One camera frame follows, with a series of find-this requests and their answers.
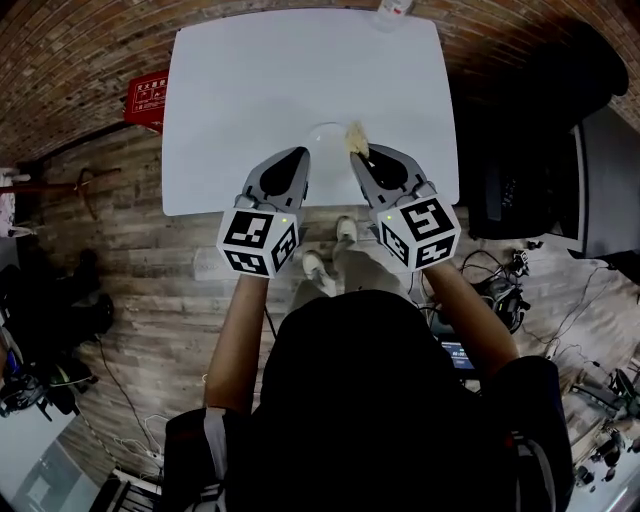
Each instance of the wire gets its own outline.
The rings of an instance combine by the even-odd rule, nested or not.
[[[120,438],[118,438],[118,437],[114,437],[114,438],[113,438],[113,441],[114,441],[118,446],[121,446],[121,447],[122,447],[122,448],[124,448],[126,451],[128,451],[131,455],[135,455],[136,457],[140,457],[140,458],[142,458],[142,459],[144,459],[144,460],[146,460],[146,461],[151,461],[151,462],[153,462],[153,463],[154,463],[158,468],[160,468],[160,467],[161,467],[161,466],[160,466],[160,464],[158,464],[155,460],[153,460],[153,458],[151,458],[151,457],[147,454],[147,449],[146,449],[146,448],[144,447],[144,445],[143,445],[140,441],[138,441],[137,439],[120,439]],[[127,445],[126,445],[126,444],[124,444],[124,443],[127,443],[127,442],[129,442],[129,443],[134,443],[134,444],[135,444],[135,443],[137,443],[137,444],[136,444],[136,446],[139,446],[139,447],[144,451],[144,454],[142,454],[142,453],[137,453],[137,452],[135,452],[135,451],[133,451],[133,450],[130,450],[130,449],[127,447]]]
[[[496,264],[504,269],[504,265],[502,263],[500,263],[500,261],[498,260],[498,258],[496,258],[493,254],[491,254],[488,251],[485,251],[484,249],[478,249],[476,251],[473,251],[472,253],[468,254],[467,257],[464,259],[464,261],[462,262],[462,267],[460,268],[460,272],[462,272],[464,270],[464,268],[467,266],[467,262],[471,259],[472,256],[475,256],[476,254],[485,254],[487,256],[489,256],[489,258],[491,258],[493,261],[496,262]]]
[[[88,377],[85,377],[84,379],[80,379],[80,380],[74,380],[73,382],[65,382],[63,384],[49,384],[50,388],[61,388],[64,386],[72,386],[73,384],[78,384],[79,382],[84,382],[85,380],[89,380],[92,379],[93,375],[89,375]]]
[[[533,336],[539,343],[542,343],[543,345],[549,345],[550,343],[553,343],[554,341],[560,341],[560,338],[562,336],[564,336],[565,334],[567,334],[567,332],[569,332],[569,329],[571,329],[571,327],[573,327],[573,324],[576,323],[576,321],[578,320],[578,318],[580,318],[580,316],[582,316],[582,314],[587,310],[587,308],[589,308],[589,306],[591,306],[591,304],[605,291],[605,289],[607,288],[607,286],[609,286],[609,283],[611,282],[611,279],[604,285],[604,287],[602,288],[602,290],[600,290],[598,292],[598,294],[589,301],[589,303],[582,309],[582,311],[580,311],[580,313],[578,313],[576,315],[576,317],[572,320],[571,324],[569,324],[569,327],[567,329],[565,329],[562,333],[560,333],[560,331],[562,330],[563,325],[565,324],[565,322],[569,319],[569,317],[575,313],[578,308],[582,305],[582,303],[584,302],[584,299],[587,295],[587,291],[589,289],[589,284],[591,284],[591,279],[593,279],[593,276],[596,274],[596,272],[600,269],[603,268],[608,268],[608,267],[596,267],[594,269],[593,272],[591,272],[591,275],[589,275],[589,278],[587,279],[587,283],[584,286],[584,289],[582,290],[582,295],[580,296],[580,300],[578,301],[578,303],[571,308],[571,310],[565,315],[565,317],[562,319],[562,322],[560,322],[560,325],[558,325],[558,328],[555,331],[555,334],[553,336],[551,336],[551,338],[549,338],[548,340],[543,340],[540,336],[538,336],[537,334],[534,334],[530,331],[528,331],[524,326],[522,326],[522,330],[528,334],[529,336]]]
[[[571,325],[569,326],[569,329],[566,329],[560,336],[558,336],[558,333],[560,332],[560,330],[562,329],[562,326],[564,325],[564,323],[568,320],[568,318],[576,312],[576,310],[582,305],[582,303],[584,302],[584,299],[587,295],[587,290],[589,289],[589,284],[591,284],[591,279],[593,279],[593,276],[596,275],[596,272],[598,270],[601,270],[603,268],[608,268],[608,267],[596,267],[595,270],[593,272],[591,272],[591,275],[589,276],[589,279],[587,279],[587,284],[584,286],[584,289],[582,290],[582,295],[580,296],[580,300],[578,301],[578,303],[575,305],[575,307],[573,309],[571,309],[571,311],[569,311],[569,313],[567,313],[567,315],[564,317],[564,319],[562,320],[562,322],[560,322],[560,325],[558,326],[558,329],[556,330],[556,333],[553,335],[553,338],[559,338],[560,336],[564,335],[567,333],[567,331],[571,328],[571,326],[573,326],[573,324],[575,323],[575,321],[580,317],[580,315],[582,315],[582,313],[584,313],[584,311],[586,310],[586,308],[588,308],[591,303],[596,300],[600,294],[605,290],[605,288],[609,285],[609,282],[611,280],[609,280],[609,282],[607,282],[607,284],[604,285],[604,288],[600,291],[600,293],[598,293],[598,295],[596,295],[590,302],[589,304],[587,304],[587,306],[578,314],[578,316],[576,316],[573,319],[573,322],[571,322]]]
[[[474,265],[471,263],[468,263],[468,261],[475,255],[477,254],[484,254],[486,256],[489,256],[489,258],[491,258],[493,261],[496,262],[496,264],[498,265],[498,268],[496,270],[491,270],[487,267],[483,267],[481,265]],[[486,279],[483,279],[482,281],[479,281],[477,283],[472,283],[474,285],[478,285],[478,284],[483,284],[487,281],[489,281],[490,279],[494,278],[495,276],[497,276],[500,272],[502,272],[504,274],[504,277],[507,281],[509,281],[512,285],[514,286],[518,286],[518,276],[515,276],[515,283],[511,280],[511,275],[509,272],[507,272],[507,267],[503,264],[500,263],[500,260],[498,260],[498,258],[496,258],[493,254],[491,254],[488,251],[485,251],[484,249],[478,249],[476,251],[473,251],[472,253],[468,254],[467,257],[464,259],[464,261],[462,262],[462,266],[460,267],[459,271],[461,274],[464,275],[464,271],[467,268],[479,268],[481,270],[486,270],[487,272],[491,273],[491,275],[489,277],[487,277]]]
[[[118,459],[115,458],[115,456],[113,455],[113,453],[111,453],[111,451],[109,450],[109,448],[107,448],[107,446],[102,442],[102,439],[100,439],[98,437],[98,434],[96,434],[96,431],[93,429],[93,427],[91,426],[91,423],[89,423],[89,420],[87,419],[87,417],[84,415],[84,413],[82,412],[82,409],[80,409],[80,406],[78,405],[77,401],[76,401],[76,409],[78,409],[78,412],[80,413],[80,417],[83,419],[85,425],[87,426],[87,428],[89,429],[89,431],[91,432],[91,434],[93,435],[93,437],[95,437],[96,441],[98,441],[98,444],[100,446],[102,446],[102,449],[107,453],[107,455],[109,456],[109,458],[113,461],[113,463],[116,465],[116,468],[118,466],[122,467],[122,464],[120,464],[118,462]]]
[[[422,293],[424,293],[424,296],[427,299],[429,299],[431,302],[435,302],[435,299],[427,293],[427,289],[424,286],[424,280],[425,280],[424,273],[420,272],[420,286],[422,287]]]
[[[165,421],[169,421],[169,418],[165,418],[164,416],[160,416],[159,414],[152,414],[151,416],[144,419],[144,426],[147,429],[147,432],[149,432],[149,435],[151,436],[151,439],[153,439],[153,442],[158,445],[158,449],[160,450],[160,455],[163,455],[162,445],[156,440],[156,438],[153,436],[153,432],[151,432],[151,429],[149,428],[149,425],[147,425],[147,422],[151,418],[162,418]]]
[[[415,276],[415,272],[411,272],[411,286],[409,286],[409,291],[407,292],[407,296],[413,302],[416,307],[419,307],[419,304],[411,298],[411,292],[413,291],[413,278]]]
[[[267,309],[266,305],[264,307],[264,314],[267,317],[269,327],[271,327],[271,334],[273,334],[273,339],[275,340],[278,337],[278,333],[276,333],[276,328],[273,326],[273,320],[271,320],[271,315],[269,314],[269,310]]]
[[[104,363],[104,367],[107,370],[107,373],[111,376],[111,378],[113,379],[113,382],[116,383],[116,386],[118,386],[118,389],[120,389],[120,391],[122,392],[122,394],[124,395],[124,397],[127,399],[127,402],[129,402],[129,407],[131,407],[131,412],[133,413],[133,415],[136,417],[136,421],[138,422],[138,425],[140,426],[140,430],[142,430],[142,433],[144,434],[144,437],[146,437],[147,439],[147,443],[149,443],[149,450],[151,450],[151,439],[149,438],[149,436],[147,435],[147,431],[144,429],[144,427],[142,426],[142,423],[140,422],[140,418],[138,417],[138,413],[136,412],[136,408],[133,406],[133,403],[131,402],[131,400],[129,399],[129,395],[127,395],[124,391],[124,389],[122,389],[122,386],[120,385],[120,383],[118,382],[118,380],[115,378],[115,376],[113,375],[113,373],[111,373],[111,370],[109,369],[109,366],[107,365],[107,359],[104,356],[104,347],[102,345],[102,340],[98,339],[98,343],[100,343],[100,354],[102,354],[102,362]]]

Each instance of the black equipment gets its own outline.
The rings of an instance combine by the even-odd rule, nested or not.
[[[73,357],[75,347],[97,340],[112,323],[108,295],[101,295],[93,306],[74,306],[100,287],[95,264],[95,254],[83,251],[73,276],[64,279],[31,278],[13,265],[0,272],[0,343],[7,352],[0,416],[34,404],[49,420],[49,405],[69,414],[76,409],[70,388],[83,393],[97,382]]]
[[[612,95],[624,95],[629,76],[590,25],[575,21],[569,32],[568,44],[534,52],[497,108],[469,105],[456,118],[474,237],[535,238],[556,222],[574,222],[566,218],[578,210],[578,150],[570,132]]]
[[[522,286],[512,281],[512,276],[529,275],[528,257],[525,251],[514,251],[513,261],[506,267],[509,274],[501,267],[496,274],[479,283],[472,284],[480,297],[500,318],[510,333],[516,332],[524,320],[526,311],[531,305],[522,298]],[[504,270],[505,276],[499,275]],[[442,347],[449,353],[454,367],[462,380],[476,379],[477,373],[467,357],[462,344],[440,310],[433,313],[430,324],[431,332]]]
[[[609,376],[606,388],[576,383],[571,386],[571,392],[588,398],[601,407],[610,418],[640,418],[640,394],[629,377],[619,368]]]

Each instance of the shoe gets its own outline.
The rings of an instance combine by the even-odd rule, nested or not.
[[[335,297],[336,282],[327,274],[324,263],[317,252],[307,251],[302,255],[302,269],[309,281],[313,281],[329,297]]]
[[[358,228],[356,226],[356,221],[351,217],[340,217],[338,219],[338,228],[336,232],[338,242],[344,238],[348,238],[353,242],[358,241]]]

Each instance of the brick wall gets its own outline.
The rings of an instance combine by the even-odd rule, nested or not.
[[[168,67],[181,27],[263,9],[378,3],[17,0],[0,20],[0,164],[120,121],[129,80]],[[452,86],[479,97],[536,45],[561,38],[563,18],[588,21],[627,64],[631,88],[615,108],[640,128],[640,33],[631,8],[629,0],[418,0],[414,14],[437,23]]]

